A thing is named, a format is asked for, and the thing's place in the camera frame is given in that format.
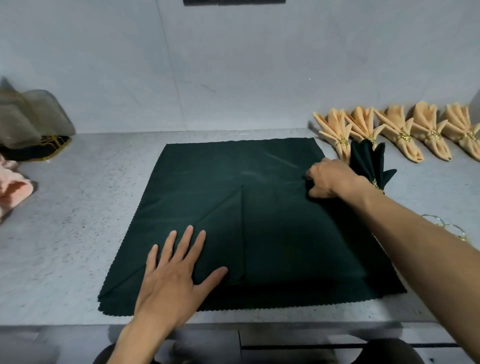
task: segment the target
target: person's arm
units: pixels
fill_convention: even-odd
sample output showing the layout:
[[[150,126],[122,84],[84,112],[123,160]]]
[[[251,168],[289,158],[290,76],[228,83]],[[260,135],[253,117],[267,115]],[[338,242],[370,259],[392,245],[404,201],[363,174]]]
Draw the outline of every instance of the person's arm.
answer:
[[[385,196],[350,167],[325,158],[307,172],[310,196],[339,197],[366,222],[439,322],[480,363],[480,252]]]
[[[158,264],[158,245],[148,253],[133,319],[122,330],[108,364],[150,364],[169,333],[187,322],[228,272],[226,267],[221,267],[201,284],[193,284],[193,266],[202,251],[206,233],[198,234],[187,254],[192,234],[193,227],[187,227],[172,257],[177,237],[177,232],[172,231]]]

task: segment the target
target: forearm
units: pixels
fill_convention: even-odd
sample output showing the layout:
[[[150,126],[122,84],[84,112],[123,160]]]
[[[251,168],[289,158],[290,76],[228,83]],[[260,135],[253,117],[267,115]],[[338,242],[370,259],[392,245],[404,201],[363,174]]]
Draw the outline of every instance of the forearm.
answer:
[[[123,328],[108,364],[150,364],[168,334],[151,320],[134,318]]]
[[[364,219],[432,313],[480,362],[480,252],[363,177],[337,193]]]

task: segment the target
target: countertop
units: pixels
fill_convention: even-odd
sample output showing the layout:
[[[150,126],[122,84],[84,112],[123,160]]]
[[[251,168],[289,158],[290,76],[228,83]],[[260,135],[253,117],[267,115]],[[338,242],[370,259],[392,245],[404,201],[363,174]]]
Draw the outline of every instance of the countertop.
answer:
[[[0,325],[125,324],[105,316],[96,297],[167,143],[315,137],[309,129],[76,135],[46,162],[20,172],[35,193],[0,225]],[[333,148],[317,140],[325,155]],[[415,164],[386,142],[385,168],[398,169],[386,194],[419,214],[460,225],[480,246],[480,164],[448,142],[444,162],[424,146]],[[434,321],[409,290],[379,300],[284,309],[207,311],[190,325],[331,324]]]

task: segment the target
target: pink cloth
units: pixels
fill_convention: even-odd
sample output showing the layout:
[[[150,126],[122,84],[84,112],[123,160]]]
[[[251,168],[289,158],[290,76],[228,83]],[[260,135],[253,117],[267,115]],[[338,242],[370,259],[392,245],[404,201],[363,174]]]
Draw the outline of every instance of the pink cloth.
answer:
[[[7,212],[33,192],[32,183],[14,172],[16,168],[17,162],[5,160],[0,154],[0,221]]]

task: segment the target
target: white marble wall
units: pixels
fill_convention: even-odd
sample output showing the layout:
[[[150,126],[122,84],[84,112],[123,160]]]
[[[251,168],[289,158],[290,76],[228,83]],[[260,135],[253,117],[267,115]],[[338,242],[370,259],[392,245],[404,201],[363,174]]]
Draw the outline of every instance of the white marble wall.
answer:
[[[0,64],[81,133],[305,127],[313,111],[470,102],[478,0],[5,0]]]

